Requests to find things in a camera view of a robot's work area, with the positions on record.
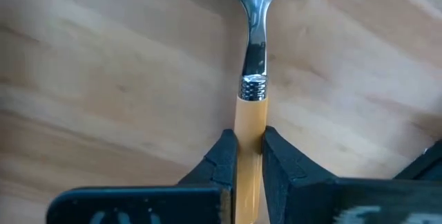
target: wooden surface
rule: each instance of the wooden surface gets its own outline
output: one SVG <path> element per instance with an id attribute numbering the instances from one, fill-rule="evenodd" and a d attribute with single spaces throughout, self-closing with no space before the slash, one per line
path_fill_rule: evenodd
<path id="1" fill-rule="evenodd" d="M 398 173 L 442 136 L 441 4 L 275 0 L 269 124 L 339 176 Z M 0 0 L 0 223 L 175 183 L 233 126 L 245 24 L 236 0 Z"/>

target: metal spoon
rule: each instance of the metal spoon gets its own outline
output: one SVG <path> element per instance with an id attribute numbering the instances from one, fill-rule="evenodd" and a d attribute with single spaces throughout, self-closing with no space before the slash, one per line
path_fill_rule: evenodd
<path id="1" fill-rule="evenodd" d="M 258 218 L 268 102 L 266 16 L 271 1 L 241 0 L 249 18 L 249 43 L 233 128 L 238 138 L 235 224 L 250 224 Z"/>
<path id="2" fill-rule="evenodd" d="M 249 18 L 249 43 L 238 95 L 246 101 L 267 97 L 266 16 L 271 1 L 241 0 Z"/>

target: cutlery handle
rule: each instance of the cutlery handle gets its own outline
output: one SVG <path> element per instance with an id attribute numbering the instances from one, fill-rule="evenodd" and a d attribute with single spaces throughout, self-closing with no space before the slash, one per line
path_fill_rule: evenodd
<path id="1" fill-rule="evenodd" d="M 267 124 L 267 97 L 260 101 L 236 100 L 238 138 L 235 224 L 251 224 L 258 218 L 262 177 L 262 135 Z"/>

